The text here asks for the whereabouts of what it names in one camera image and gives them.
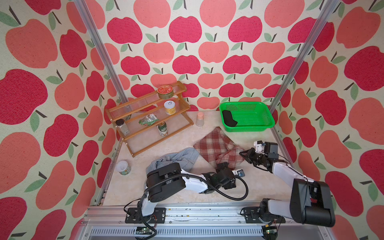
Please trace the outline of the red plaid skirt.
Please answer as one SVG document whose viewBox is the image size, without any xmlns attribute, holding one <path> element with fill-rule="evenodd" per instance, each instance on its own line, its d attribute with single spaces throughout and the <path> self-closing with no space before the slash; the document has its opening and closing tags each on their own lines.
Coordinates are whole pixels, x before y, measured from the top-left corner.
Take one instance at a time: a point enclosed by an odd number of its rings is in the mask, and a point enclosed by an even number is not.
<svg viewBox="0 0 384 240">
<path fill-rule="evenodd" d="M 244 161 L 240 152 L 245 150 L 235 144 L 220 127 L 195 143 L 194 148 L 215 169 L 219 164 L 228 163 L 228 167 L 235 170 Z"/>
</svg>

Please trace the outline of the light denim skirt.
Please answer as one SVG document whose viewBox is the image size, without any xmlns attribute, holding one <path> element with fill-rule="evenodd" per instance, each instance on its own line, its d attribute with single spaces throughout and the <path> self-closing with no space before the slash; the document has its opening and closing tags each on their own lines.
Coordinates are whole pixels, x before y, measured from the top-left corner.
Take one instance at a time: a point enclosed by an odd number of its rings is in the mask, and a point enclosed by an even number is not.
<svg viewBox="0 0 384 240">
<path fill-rule="evenodd" d="M 149 164 L 149 166 L 146 168 L 145 176 L 154 170 L 160 169 L 173 163 L 178 163 L 182 170 L 190 172 L 195 165 L 199 155 L 199 152 L 195 148 L 186 148 L 178 153 L 164 155 Z"/>
</svg>

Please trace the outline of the green plastic basket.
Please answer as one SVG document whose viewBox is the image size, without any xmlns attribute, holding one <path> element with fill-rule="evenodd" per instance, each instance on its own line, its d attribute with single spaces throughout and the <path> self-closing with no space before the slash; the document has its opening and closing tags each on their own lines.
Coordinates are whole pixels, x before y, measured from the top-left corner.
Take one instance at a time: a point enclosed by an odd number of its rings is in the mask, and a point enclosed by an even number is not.
<svg viewBox="0 0 384 240">
<path fill-rule="evenodd" d="M 227 132 L 263 132 L 275 126 L 275 120 L 267 105 L 261 102 L 227 102 L 220 104 L 222 123 Z M 232 112 L 236 127 L 228 127 L 222 111 Z"/>
</svg>

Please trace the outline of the black skirt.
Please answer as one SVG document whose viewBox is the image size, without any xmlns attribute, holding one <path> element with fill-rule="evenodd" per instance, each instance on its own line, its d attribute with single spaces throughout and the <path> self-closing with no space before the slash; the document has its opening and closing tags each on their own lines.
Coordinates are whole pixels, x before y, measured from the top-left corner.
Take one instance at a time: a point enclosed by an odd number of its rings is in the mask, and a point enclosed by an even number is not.
<svg viewBox="0 0 384 240">
<path fill-rule="evenodd" d="M 222 111 L 223 120 L 226 126 L 228 127 L 236 127 L 238 122 L 233 119 L 233 115 L 231 111 L 223 110 Z"/>
</svg>

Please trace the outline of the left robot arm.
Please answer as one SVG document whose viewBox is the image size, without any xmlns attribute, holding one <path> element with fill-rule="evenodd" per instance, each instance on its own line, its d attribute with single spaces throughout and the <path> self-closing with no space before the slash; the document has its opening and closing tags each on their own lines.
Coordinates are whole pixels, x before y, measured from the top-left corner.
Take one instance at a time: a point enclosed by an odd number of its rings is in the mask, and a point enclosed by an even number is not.
<svg viewBox="0 0 384 240">
<path fill-rule="evenodd" d="M 228 163 L 219 164 L 216 172 L 191 174 L 181 168 L 179 163 L 153 170 L 147 174 L 146 188 L 142 199 L 138 203 L 138 209 L 143 217 L 152 215 L 159 202 L 162 202 L 182 190 L 193 191 L 198 194 L 211 194 L 217 192 L 220 195 L 234 201 L 244 200 L 249 194 L 248 185 L 242 179 L 244 170 L 231 170 Z M 243 182 L 246 193 L 243 197 L 235 198 L 220 191 L 236 187 L 236 180 Z"/>
</svg>

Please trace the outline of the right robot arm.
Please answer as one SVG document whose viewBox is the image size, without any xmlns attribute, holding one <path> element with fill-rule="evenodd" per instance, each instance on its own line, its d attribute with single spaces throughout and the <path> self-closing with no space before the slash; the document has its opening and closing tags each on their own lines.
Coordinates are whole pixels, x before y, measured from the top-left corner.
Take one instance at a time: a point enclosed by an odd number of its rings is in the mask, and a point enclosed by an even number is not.
<svg viewBox="0 0 384 240">
<path fill-rule="evenodd" d="M 278 144 L 257 141 L 253 148 L 240 152 L 240 156 L 256 168 L 283 180 L 291 188 L 289 201 L 263 199 L 257 210 L 258 219 L 269 223 L 279 217 L 296 223 L 333 227 L 335 212 L 329 185 L 296 171 L 285 157 L 278 154 Z"/>
</svg>

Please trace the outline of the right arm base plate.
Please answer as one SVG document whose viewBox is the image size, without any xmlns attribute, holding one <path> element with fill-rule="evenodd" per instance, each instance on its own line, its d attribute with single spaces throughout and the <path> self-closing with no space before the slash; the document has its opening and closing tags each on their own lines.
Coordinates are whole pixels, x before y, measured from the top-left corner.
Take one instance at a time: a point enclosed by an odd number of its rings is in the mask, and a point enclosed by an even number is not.
<svg viewBox="0 0 384 240">
<path fill-rule="evenodd" d="M 286 223 L 286 219 L 284 217 L 273 215 L 266 208 L 261 207 L 242 208 L 240 211 L 240 215 L 245 218 L 247 224 L 270 225 L 273 223 Z"/>
</svg>

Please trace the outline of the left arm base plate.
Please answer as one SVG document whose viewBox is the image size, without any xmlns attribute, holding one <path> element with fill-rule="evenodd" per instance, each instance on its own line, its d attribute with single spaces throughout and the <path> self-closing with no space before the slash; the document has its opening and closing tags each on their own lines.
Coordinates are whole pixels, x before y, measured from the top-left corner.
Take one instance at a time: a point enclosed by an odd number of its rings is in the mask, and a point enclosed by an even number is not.
<svg viewBox="0 0 384 240">
<path fill-rule="evenodd" d="M 155 208 L 152 215 L 144 217 L 148 224 L 164 224 L 166 216 L 165 208 Z M 126 224 L 143 224 L 143 220 L 139 215 L 138 208 L 128 208 L 128 213 L 125 219 Z"/>
</svg>

